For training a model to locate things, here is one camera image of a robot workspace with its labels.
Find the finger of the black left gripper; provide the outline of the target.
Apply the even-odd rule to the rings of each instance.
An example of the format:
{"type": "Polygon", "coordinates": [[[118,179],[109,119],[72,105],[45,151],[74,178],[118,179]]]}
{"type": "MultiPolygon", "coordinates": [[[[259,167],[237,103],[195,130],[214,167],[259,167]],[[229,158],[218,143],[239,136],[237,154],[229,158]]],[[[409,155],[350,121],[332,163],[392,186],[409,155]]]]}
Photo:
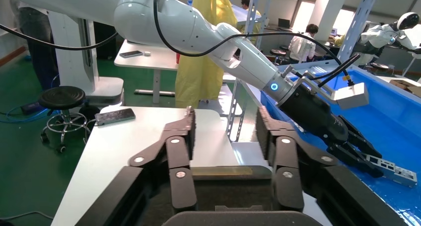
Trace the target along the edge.
{"type": "Polygon", "coordinates": [[[357,147],[361,152],[372,155],[378,158],[382,158],[382,154],[375,149],[370,141],[368,141],[363,134],[344,116],[338,116],[345,124],[348,130],[348,142],[357,147]]]}
{"type": "Polygon", "coordinates": [[[368,161],[361,152],[357,151],[355,147],[348,142],[343,144],[331,143],[328,145],[327,152],[334,155],[346,165],[355,167],[359,171],[367,173],[373,178],[380,178],[384,176],[382,170],[378,169],[373,163],[368,161]]]}

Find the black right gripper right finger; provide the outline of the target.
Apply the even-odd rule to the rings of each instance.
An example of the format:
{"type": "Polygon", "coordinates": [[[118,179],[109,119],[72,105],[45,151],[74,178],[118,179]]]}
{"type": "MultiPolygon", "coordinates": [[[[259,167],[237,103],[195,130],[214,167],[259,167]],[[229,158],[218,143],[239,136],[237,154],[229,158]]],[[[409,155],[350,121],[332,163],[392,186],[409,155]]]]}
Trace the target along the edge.
{"type": "Polygon", "coordinates": [[[273,168],[273,209],[303,211],[299,165],[313,176],[323,167],[337,165],[338,159],[304,141],[292,124],[273,119],[265,106],[257,111],[256,134],[263,157],[273,168]]]}

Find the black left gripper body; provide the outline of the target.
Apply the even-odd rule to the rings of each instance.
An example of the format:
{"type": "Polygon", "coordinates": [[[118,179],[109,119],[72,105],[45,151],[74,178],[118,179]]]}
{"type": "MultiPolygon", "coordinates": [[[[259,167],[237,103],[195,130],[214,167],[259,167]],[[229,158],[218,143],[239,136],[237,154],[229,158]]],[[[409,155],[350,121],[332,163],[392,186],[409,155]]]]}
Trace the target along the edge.
{"type": "Polygon", "coordinates": [[[342,145],[349,131],[343,120],[333,114],[324,100],[304,86],[298,86],[279,109],[305,131],[321,138],[326,145],[342,145]]]}

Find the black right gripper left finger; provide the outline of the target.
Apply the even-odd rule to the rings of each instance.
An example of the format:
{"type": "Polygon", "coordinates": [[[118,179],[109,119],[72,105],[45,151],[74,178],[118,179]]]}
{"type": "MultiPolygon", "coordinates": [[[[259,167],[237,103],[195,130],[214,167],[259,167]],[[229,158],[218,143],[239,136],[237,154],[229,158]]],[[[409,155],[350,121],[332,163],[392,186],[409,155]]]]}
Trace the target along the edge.
{"type": "Polygon", "coordinates": [[[195,211],[197,195],[190,161],[193,159],[196,113],[188,106],[181,120],[167,123],[158,141],[133,155],[129,166],[149,173],[152,193],[169,186],[175,212],[195,211]]]}

